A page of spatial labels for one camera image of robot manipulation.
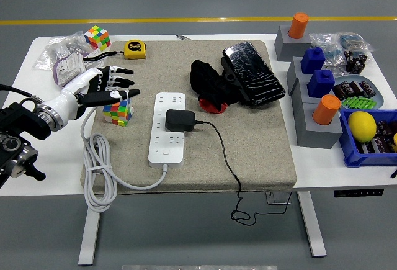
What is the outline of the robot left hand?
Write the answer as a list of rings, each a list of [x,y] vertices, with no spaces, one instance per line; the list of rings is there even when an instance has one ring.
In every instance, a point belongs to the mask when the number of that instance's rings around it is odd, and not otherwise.
[[[68,118],[76,120],[88,107],[111,105],[139,95],[140,90],[132,88],[135,82],[119,73],[132,75],[134,71],[118,66],[90,68],[66,84],[61,92],[71,95]]]

